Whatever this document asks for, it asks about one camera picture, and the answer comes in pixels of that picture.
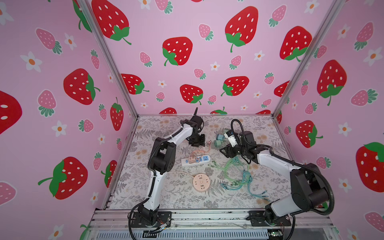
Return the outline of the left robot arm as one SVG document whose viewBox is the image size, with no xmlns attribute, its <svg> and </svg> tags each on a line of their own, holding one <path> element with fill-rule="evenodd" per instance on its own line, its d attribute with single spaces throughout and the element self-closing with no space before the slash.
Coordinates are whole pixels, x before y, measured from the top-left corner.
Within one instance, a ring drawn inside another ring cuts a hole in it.
<svg viewBox="0 0 384 240">
<path fill-rule="evenodd" d="M 198 116 L 195 109 L 193 116 L 188 120 L 180 121 L 180 128 L 165 138 L 156 138 L 148 161 L 151 171 L 151 180 L 147 197 L 144 201 L 133 207 L 138 210 L 138 216 L 145 225 L 153 226 L 157 222 L 160 207 L 161 190 L 164 187 L 167 173 L 175 164 L 177 146 L 187 140 L 192 147 L 204 147 L 205 135 L 201 133 L 204 120 Z"/>
</svg>

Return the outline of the white blue power strip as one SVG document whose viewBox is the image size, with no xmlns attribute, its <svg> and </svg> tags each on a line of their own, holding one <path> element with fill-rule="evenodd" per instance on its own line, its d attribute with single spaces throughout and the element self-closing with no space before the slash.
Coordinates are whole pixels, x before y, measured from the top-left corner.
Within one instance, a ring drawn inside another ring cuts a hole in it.
<svg viewBox="0 0 384 240">
<path fill-rule="evenodd" d="M 190 163 L 190 164 L 186 163 L 186 159 L 188 159 L 188 158 L 181 159 L 182 166 L 183 167 L 192 167 L 192 166 L 205 164 L 205 163 L 208 163 L 211 161 L 211 157 L 209 155 L 201 155 L 201 156 L 194 156 L 194 157 L 195 157 L 195 161 L 193 163 Z"/>
</svg>

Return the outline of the pink plug adapter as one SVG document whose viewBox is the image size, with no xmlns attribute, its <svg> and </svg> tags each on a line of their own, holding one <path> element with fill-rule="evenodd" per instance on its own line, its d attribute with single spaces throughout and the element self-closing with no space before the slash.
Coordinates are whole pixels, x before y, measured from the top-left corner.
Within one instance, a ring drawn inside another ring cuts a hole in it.
<svg viewBox="0 0 384 240">
<path fill-rule="evenodd" d="M 188 159 L 186 159 L 187 164 L 193 163 L 194 161 L 195 161 L 195 157 L 188 157 Z"/>
</svg>

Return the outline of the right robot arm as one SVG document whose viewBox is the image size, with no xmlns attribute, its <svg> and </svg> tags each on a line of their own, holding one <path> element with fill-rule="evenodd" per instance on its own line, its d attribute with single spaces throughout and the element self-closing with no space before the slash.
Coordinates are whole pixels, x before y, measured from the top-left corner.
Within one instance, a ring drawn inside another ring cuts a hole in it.
<svg viewBox="0 0 384 240">
<path fill-rule="evenodd" d="M 329 181 L 314 164 L 299 164 L 275 153 L 272 146 L 258 144 L 250 131 L 240 125 L 240 133 L 234 130 L 234 124 L 240 120 L 233 119 L 231 128 L 224 134 L 228 144 L 220 152 L 228 159 L 243 158 L 248 164 L 268 168 L 290 184 L 289 193 L 266 205 L 264 219 L 268 225 L 276 225 L 283 217 L 313 212 L 321 216 L 330 215 L 335 208 L 335 194 Z"/>
</svg>

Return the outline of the green plug adapter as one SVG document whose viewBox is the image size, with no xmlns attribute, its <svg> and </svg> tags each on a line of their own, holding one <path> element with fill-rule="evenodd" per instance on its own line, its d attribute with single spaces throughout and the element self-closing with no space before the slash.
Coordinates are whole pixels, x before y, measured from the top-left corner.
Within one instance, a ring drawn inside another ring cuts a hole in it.
<svg viewBox="0 0 384 240">
<path fill-rule="evenodd" d="M 216 141 L 214 142 L 214 145 L 215 145 L 216 148 L 220 148 L 220 147 L 222 146 L 222 144 L 223 144 L 223 142 L 220 141 L 220 140 L 216 140 Z"/>
</svg>

